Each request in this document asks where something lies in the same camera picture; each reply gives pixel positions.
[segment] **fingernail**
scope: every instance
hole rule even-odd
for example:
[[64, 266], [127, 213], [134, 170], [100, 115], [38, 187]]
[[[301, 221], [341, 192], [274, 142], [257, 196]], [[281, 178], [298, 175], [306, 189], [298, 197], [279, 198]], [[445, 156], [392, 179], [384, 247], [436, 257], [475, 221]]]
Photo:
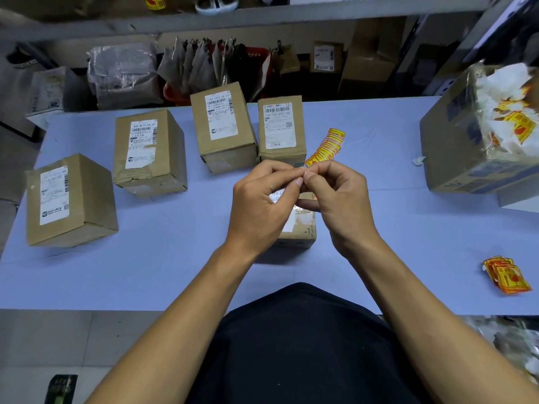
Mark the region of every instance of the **fingernail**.
[[314, 176], [314, 173], [312, 171], [306, 171], [305, 174], [303, 175], [303, 179], [305, 181], [307, 181], [309, 179], [310, 176]]

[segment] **person's right hand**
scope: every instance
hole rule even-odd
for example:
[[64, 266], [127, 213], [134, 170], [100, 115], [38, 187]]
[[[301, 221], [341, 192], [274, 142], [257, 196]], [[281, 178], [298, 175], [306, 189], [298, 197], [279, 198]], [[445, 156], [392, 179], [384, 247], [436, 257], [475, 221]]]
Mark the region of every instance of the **person's right hand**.
[[300, 199], [296, 204], [322, 213], [333, 245], [342, 256], [349, 259], [357, 247], [380, 238], [374, 226], [365, 176], [329, 160], [313, 164], [303, 181], [302, 191], [312, 191], [317, 200]]

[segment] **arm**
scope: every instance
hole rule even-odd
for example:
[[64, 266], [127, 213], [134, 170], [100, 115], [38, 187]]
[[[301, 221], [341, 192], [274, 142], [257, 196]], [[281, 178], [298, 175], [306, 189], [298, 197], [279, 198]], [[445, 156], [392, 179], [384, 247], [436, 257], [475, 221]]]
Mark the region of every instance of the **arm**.
[[[112, 368], [86, 404], [185, 401], [241, 280], [281, 233], [298, 199], [304, 172], [280, 162], [262, 162], [234, 186], [225, 243]], [[269, 194], [285, 185], [273, 204]]]
[[304, 190], [318, 200], [333, 244], [357, 271], [390, 323], [425, 387], [444, 404], [539, 402], [539, 391], [441, 303], [380, 238], [367, 181], [338, 162], [313, 165]]

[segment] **tabletop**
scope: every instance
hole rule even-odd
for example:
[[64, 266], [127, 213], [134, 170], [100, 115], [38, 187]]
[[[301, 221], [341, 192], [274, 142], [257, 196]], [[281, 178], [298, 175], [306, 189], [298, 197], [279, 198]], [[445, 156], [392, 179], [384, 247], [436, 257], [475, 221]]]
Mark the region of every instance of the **tabletop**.
[[[502, 209], [492, 195], [430, 192], [423, 168], [412, 163], [421, 156], [419, 121], [437, 99], [304, 103], [307, 155], [329, 128], [346, 132], [336, 159], [367, 177], [382, 237], [453, 312], [537, 315], [539, 214]], [[120, 231], [68, 249], [26, 245], [24, 197], [0, 262], [0, 308], [164, 310], [189, 284], [223, 243], [232, 186], [248, 170], [212, 175], [198, 155], [191, 108], [170, 110], [185, 134], [188, 191], [140, 199], [114, 187]], [[112, 169], [115, 118], [143, 111], [53, 117], [36, 167], [79, 152]], [[257, 105], [248, 112], [258, 134]], [[311, 249], [272, 249], [259, 258], [230, 308], [307, 282], [380, 313], [319, 215], [316, 225]], [[537, 290], [502, 294], [481, 271], [495, 255], [513, 258]]]

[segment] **forearm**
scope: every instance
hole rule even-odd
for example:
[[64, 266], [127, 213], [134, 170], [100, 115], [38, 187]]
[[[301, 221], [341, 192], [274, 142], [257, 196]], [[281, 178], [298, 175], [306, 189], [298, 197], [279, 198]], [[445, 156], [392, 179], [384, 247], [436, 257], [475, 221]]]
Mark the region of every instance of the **forearm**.
[[350, 259], [428, 390], [444, 404], [536, 403], [539, 393], [381, 239]]
[[99, 384], [87, 404], [177, 404], [252, 262], [224, 245]]

